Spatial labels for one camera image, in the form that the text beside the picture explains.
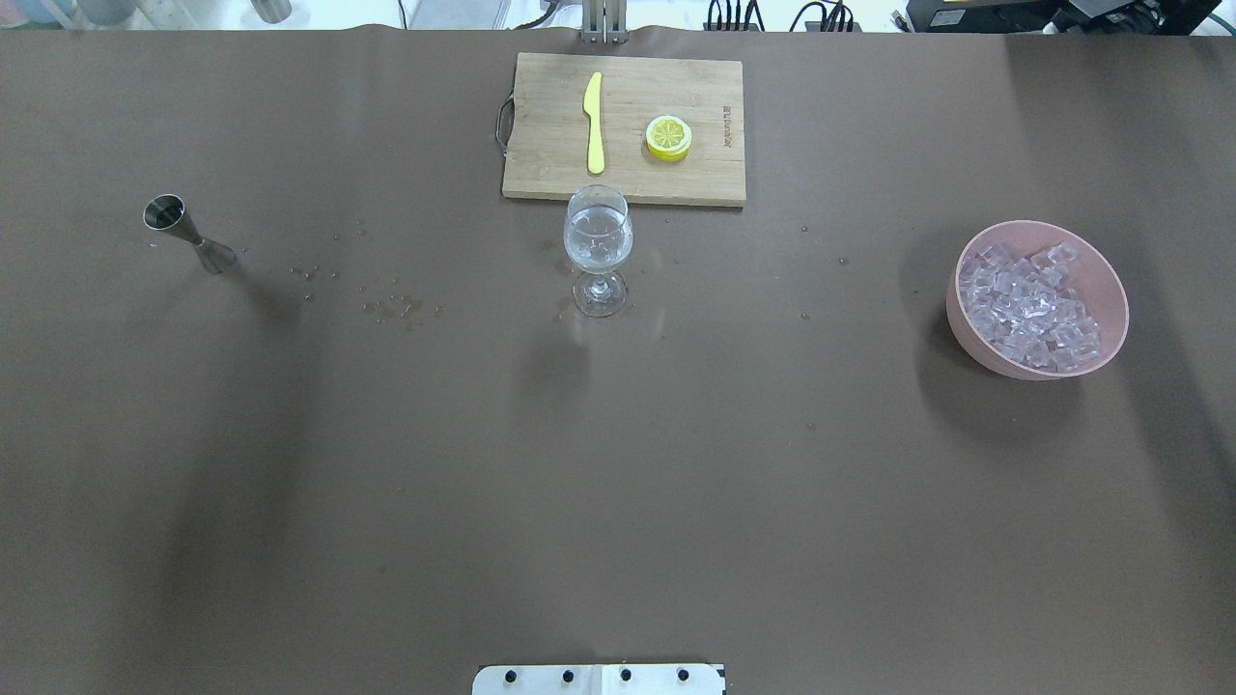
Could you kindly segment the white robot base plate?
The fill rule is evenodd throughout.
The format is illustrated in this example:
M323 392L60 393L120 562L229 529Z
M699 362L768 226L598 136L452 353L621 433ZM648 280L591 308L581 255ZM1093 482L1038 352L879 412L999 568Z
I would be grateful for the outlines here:
M709 663L489 665L472 694L726 694L724 667Z

